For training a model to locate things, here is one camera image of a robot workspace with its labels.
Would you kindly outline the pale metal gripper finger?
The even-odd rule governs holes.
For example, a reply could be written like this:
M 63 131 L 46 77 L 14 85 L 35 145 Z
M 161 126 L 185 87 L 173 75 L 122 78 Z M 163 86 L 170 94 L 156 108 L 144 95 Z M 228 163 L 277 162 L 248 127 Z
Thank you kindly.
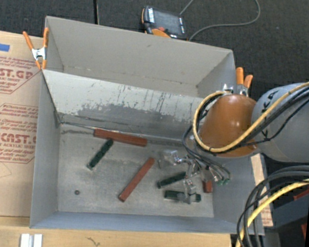
M 183 186 L 184 186 L 184 193 L 183 193 L 183 202 L 186 202 L 187 204 L 192 203 L 192 196 L 196 194 L 196 186 L 194 182 L 192 182 L 190 179 L 183 180 Z
M 169 166 L 176 166 L 179 164 L 179 159 L 177 150 L 161 151 L 158 159 L 159 168 L 164 169 Z

